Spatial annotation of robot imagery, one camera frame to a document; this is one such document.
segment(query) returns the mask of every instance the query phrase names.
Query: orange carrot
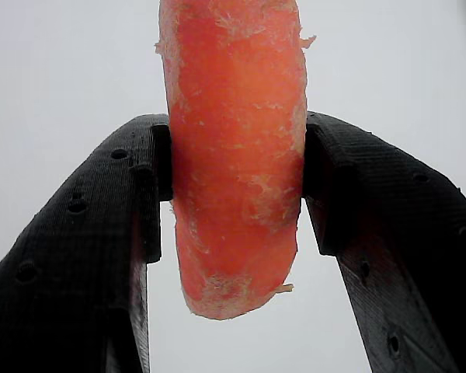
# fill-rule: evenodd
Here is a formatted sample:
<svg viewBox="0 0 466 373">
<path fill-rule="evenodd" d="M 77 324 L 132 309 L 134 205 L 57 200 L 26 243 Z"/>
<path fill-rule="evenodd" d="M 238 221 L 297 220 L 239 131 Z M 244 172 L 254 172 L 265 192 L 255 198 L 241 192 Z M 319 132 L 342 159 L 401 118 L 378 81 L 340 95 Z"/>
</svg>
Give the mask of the orange carrot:
<svg viewBox="0 0 466 373">
<path fill-rule="evenodd" d="M 313 38 L 295 0 L 161 0 L 159 17 L 183 294 L 229 319 L 291 290 Z"/>
</svg>

